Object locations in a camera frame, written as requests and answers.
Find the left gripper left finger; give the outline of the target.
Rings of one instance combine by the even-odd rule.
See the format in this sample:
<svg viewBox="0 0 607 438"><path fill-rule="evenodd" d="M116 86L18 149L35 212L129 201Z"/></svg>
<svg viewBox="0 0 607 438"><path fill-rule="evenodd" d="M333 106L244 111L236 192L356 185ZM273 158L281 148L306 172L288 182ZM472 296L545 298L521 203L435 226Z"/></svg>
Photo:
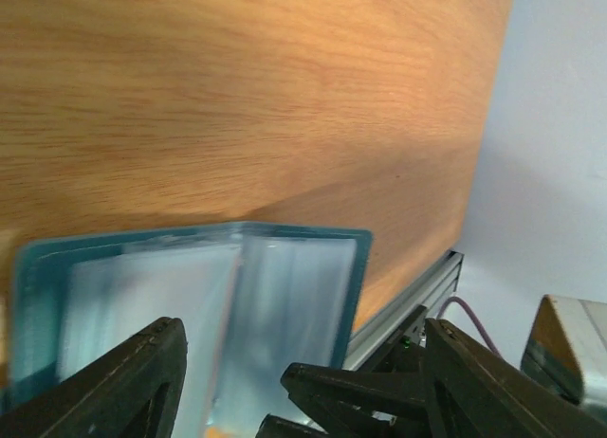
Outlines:
<svg viewBox="0 0 607 438"><path fill-rule="evenodd" d="M3 437L170 437L187 368L181 319L160 318L1 417Z"/></svg>

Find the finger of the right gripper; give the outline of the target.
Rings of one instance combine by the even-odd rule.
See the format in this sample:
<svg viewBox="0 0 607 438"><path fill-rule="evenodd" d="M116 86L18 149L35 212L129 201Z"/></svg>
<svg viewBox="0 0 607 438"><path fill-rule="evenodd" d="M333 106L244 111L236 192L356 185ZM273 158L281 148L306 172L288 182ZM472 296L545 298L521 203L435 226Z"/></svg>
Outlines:
<svg viewBox="0 0 607 438"><path fill-rule="evenodd" d="M327 438L327 434L307 425L268 414L258 428L258 438Z"/></svg>
<svg viewBox="0 0 607 438"><path fill-rule="evenodd" d="M366 373L292 363L288 398L327 433L429 433L421 372Z"/></svg>

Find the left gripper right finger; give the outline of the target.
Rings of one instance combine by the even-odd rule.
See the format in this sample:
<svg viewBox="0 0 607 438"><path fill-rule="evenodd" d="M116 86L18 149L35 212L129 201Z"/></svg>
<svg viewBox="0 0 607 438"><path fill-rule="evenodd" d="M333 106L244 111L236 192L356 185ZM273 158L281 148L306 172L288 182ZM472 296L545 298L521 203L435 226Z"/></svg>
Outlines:
<svg viewBox="0 0 607 438"><path fill-rule="evenodd" d="M604 437L606 426L446 320L425 321L422 362L434 437Z"/></svg>

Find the teal leather card holder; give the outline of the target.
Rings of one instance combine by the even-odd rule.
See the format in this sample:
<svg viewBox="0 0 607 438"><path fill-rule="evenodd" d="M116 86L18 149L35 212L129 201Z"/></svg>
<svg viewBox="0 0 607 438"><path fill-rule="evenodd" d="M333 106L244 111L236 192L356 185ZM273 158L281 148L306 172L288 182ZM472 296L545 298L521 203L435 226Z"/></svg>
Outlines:
<svg viewBox="0 0 607 438"><path fill-rule="evenodd" d="M236 222L44 239L18 253L5 411L47 392L161 317L187 370L177 437L253 436L302 422L280 378L345 360L369 230Z"/></svg>

